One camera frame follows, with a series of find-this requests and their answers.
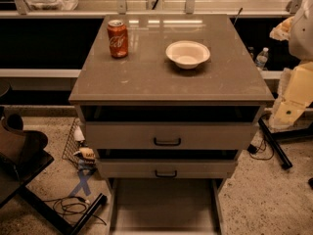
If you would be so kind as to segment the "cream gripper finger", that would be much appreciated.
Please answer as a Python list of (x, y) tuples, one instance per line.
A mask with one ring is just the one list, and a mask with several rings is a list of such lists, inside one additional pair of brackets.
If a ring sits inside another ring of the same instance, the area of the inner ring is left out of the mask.
[(293, 17), (285, 19), (271, 30), (269, 36), (279, 41), (289, 40), (292, 21)]
[(303, 105), (279, 97), (274, 102), (269, 125), (274, 129), (289, 128), (294, 125), (304, 111), (305, 107)]

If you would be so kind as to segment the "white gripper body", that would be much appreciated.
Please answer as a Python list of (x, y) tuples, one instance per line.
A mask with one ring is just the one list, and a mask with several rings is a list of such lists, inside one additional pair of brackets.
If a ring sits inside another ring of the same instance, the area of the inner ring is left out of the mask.
[(313, 102), (313, 62), (300, 63), (291, 71), (284, 99), (303, 108)]

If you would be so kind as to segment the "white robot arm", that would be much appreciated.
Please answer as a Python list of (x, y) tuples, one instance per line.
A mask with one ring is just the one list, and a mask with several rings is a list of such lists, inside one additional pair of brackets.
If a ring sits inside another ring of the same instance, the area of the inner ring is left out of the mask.
[(287, 40), (290, 54), (300, 60), (292, 70), (283, 70), (269, 119), (272, 128), (284, 129), (313, 102), (313, 0), (305, 0), (293, 17), (272, 29), (270, 37)]

